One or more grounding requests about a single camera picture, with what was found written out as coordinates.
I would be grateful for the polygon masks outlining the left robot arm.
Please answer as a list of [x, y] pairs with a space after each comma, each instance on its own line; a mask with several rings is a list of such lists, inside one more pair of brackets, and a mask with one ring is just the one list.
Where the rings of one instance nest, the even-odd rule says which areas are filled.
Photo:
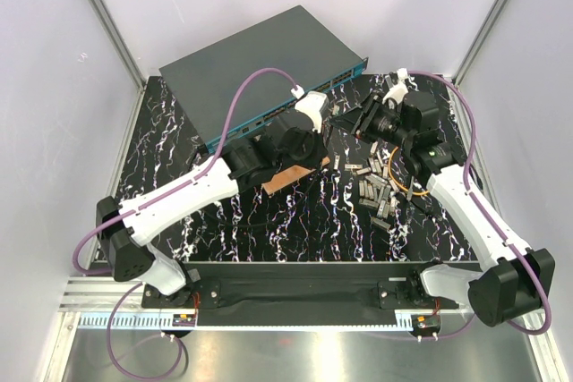
[[285, 112], [154, 191], [123, 201], [101, 199], [96, 206], [97, 237], [113, 279], [139, 280], [159, 290], [173, 306], [186, 305], [193, 295], [192, 280], [182, 264], [153, 245], [153, 239], [208, 205], [272, 183], [294, 166], [320, 167], [328, 154], [323, 123], [322, 114]]

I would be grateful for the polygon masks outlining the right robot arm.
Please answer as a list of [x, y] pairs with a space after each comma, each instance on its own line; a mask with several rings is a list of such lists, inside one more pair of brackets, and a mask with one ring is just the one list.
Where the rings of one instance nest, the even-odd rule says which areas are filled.
[[330, 123], [366, 143], [385, 141], [400, 149], [405, 168], [447, 211], [477, 257], [477, 272], [426, 263], [406, 285], [407, 299], [426, 307], [437, 298], [471, 308], [488, 327], [543, 310], [544, 333], [552, 322], [548, 300], [555, 260], [533, 250], [474, 185], [451, 146], [440, 139], [440, 110], [428, 93], [410, 91], [384, 101], [371, 93]]

